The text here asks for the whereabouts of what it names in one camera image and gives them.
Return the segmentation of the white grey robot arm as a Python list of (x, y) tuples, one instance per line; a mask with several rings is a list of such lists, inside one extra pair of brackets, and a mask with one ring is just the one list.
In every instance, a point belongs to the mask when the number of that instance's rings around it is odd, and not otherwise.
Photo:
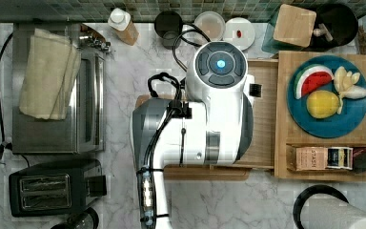
[(130, 141), (134, 156), (142, 229), (172, 229), (164, 185), (168, 165), (232, 165), (253, 139), (254, 99), (261, 86), (248, 74), (244, 53), (214, 41), (202, 45), (179, 81), (168, 73), (148, 79), (175, 87), (161, 98), (152, 85), (150, 98), (134, 109)]

